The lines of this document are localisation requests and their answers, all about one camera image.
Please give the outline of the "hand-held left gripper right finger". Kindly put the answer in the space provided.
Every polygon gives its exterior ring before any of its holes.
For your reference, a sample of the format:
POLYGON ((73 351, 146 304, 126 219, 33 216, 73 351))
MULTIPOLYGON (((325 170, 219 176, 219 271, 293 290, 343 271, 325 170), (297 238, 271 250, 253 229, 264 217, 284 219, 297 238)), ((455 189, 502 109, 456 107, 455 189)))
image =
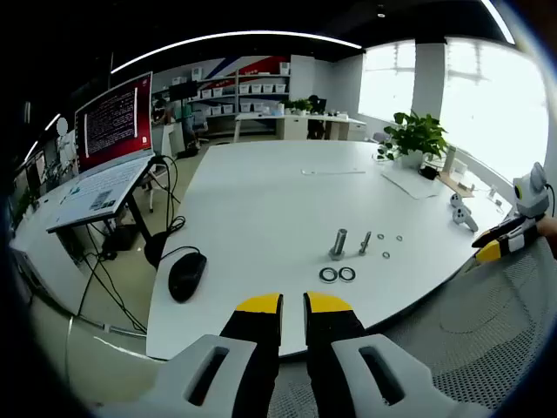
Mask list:
POLYGON ((369 335, 352 307, 307 292, 306 365, 322 417, 488 417, 433 385, 429 367, 382 334, 369 335))

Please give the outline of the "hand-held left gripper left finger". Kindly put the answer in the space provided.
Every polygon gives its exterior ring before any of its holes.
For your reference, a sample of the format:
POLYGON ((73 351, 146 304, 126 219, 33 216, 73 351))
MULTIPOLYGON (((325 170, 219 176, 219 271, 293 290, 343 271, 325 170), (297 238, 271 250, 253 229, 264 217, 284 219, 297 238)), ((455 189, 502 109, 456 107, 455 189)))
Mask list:
POLYGON ((135 401, 98 417, 265 417, 279 371, 283 296, 236 307, 218 335, 206 334, 163 364, 135 401))

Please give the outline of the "person's right hand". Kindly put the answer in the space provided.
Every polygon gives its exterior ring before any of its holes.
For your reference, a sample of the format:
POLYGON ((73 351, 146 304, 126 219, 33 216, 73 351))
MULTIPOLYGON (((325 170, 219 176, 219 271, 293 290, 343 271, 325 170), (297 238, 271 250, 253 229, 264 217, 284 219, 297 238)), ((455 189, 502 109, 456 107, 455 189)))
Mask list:
POLYGON ((557 235, 557 219, 551 216, 544 216, 536 223, 537 231, 540 236, 547 239, 555 239, 557 235))

